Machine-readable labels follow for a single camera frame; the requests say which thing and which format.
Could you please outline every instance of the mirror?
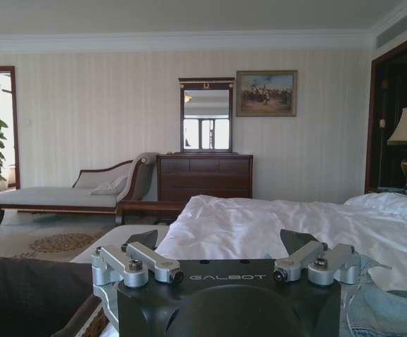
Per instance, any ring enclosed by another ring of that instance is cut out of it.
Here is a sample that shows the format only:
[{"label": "mirror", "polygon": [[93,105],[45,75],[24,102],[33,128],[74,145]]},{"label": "mirror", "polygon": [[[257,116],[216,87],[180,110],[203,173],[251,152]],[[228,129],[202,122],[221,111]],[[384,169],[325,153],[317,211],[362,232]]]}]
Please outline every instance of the mirror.
[{"label": "mirror", "polygon": [[233,81],[180,79],[182,152],[231,152]]}]

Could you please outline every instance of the white duvet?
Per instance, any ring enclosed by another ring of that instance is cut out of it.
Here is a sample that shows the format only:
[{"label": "white duvet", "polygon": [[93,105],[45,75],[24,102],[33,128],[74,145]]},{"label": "white duvet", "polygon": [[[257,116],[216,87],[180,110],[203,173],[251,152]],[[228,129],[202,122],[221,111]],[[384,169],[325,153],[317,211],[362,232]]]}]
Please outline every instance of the white duvet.
[{"label": "white duvet", "polygon": [[344,205],[193,197],[157,252],[175,259],[273,258],[287,255],[282,228],[308,232],[330,247],[356,250],[392,270],[371,275],[384,290],[407,290],[407,197],[366,194]]}]

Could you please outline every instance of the patterned rug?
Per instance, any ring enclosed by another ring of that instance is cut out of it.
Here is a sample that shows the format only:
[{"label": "patterned rug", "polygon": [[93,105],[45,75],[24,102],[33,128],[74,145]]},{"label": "patterned rug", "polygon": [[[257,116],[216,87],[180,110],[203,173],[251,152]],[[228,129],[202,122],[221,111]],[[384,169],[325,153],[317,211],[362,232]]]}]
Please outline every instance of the patterned rug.
[{"label": "patterned rug", "polygon": [[0,256],[69,261],[114,226],[114,216],[7,211],[0,226]]}]

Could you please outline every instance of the door frame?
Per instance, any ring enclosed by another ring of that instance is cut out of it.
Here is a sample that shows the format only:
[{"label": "door frame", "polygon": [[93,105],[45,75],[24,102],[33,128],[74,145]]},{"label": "door frame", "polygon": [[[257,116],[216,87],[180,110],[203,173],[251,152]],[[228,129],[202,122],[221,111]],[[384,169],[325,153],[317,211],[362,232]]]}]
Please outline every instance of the door frame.
[{"label": "door frame", "polygon": [[13,132],[14,132],[14,158],[15,158],[15,188],[20,189],[19,167],[19,141],[18,141],[18,111],[15,92],[15,67],[13,65],[0,65],[0,72],[9,72],[11,76],[11,95],[13,99]]},{"label": "door frame", "polygon": [[403,53],[407,52],[407,40],[387,53],[372,61],[372,70],[370,75],[370,100],[369,100],[369,120],[367,132],[367,155],[366,155],[366,181],[364,183],[364,192],[367,193],[370,189],[370,175],[372,171],[372,142],[374,138],[375,120],[377,111],[375,111],[375,82],[377,80],[377,68],[384,62],[391,60]]}]

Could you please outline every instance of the mirror frame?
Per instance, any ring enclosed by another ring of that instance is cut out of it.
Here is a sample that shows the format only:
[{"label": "mirror frame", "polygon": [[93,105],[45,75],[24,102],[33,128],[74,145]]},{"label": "mirror frame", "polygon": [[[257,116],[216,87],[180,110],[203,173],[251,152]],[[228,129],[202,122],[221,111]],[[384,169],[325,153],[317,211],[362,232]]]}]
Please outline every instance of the mirror frame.
[{"label": "mirror frame", "polygon": [[[180,151],[181,152],[232,152],[233,148],[233,86],[234,77],[178,78],[180,82]],[[184,91],[185,90],[228,90],[228,120],[230,136],[228,149],[185,149],[184,148]]]}]

